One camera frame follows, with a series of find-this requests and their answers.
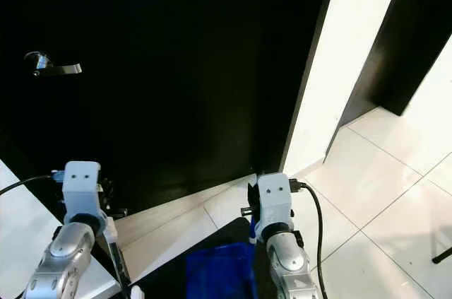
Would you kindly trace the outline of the dark broom stick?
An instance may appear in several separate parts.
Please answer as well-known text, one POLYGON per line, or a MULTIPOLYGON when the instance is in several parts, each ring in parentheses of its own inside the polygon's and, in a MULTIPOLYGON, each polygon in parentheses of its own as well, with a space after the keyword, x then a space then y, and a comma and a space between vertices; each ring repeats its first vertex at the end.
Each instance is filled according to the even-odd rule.
POLYGON ((106 246, 109 248, 109 255, 114 267, 115 279, 120 288, 121 299, 145 299, 144 291, 133 284, 129 270, 125 263, 123 252, 117 244, 117 229, 112 218, 107 219, 104 229, 104 238, 106 246))

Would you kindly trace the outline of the black floor mat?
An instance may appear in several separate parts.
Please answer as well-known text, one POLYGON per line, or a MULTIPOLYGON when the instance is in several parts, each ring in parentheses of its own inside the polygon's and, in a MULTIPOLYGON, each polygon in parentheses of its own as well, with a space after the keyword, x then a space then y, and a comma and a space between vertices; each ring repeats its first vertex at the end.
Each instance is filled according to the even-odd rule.
MULTIPOLYGON (((145 299, 185 299, 185 259, 195 250, 212 247, 215 233, 133 284, 144 291, 145 299)), ((255 247, 253 270, 257 279, 258 299, 278 299, 275 285, 269 276, 266 253, 259 245, 255 247)))

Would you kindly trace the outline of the black wooden door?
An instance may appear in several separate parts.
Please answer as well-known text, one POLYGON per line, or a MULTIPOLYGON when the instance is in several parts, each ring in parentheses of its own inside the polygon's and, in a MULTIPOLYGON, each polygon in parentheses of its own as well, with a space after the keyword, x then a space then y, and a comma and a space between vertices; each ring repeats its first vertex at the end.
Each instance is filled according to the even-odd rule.
POLYGON ((328 0, 1 0, 1 160, 138 213, 285 161, 328 0), (78 75, 33 76, 26 53, 78 75))

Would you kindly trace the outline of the black stand leg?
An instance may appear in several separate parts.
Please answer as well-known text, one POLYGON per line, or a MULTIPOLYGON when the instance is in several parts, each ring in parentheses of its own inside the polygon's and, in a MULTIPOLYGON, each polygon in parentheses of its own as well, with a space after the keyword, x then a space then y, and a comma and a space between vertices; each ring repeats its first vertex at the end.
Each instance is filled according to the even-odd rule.
POLYGON ((442 253, 439 254, 439 256, 435 256, 432 258, 433 264, 440 264, 445 260, 446 258, 452 257, 452 247, 449 247, 447 250, 444 250, 442 253))

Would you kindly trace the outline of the dark brown door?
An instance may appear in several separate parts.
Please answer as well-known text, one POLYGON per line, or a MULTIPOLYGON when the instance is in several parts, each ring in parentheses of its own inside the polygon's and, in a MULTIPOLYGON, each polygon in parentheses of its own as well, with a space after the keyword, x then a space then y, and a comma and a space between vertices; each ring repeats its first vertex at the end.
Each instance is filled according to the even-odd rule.
POLYGON ((450 37, 452 0, 391 0, 339 127, 376 107, 403 115, 450 37))

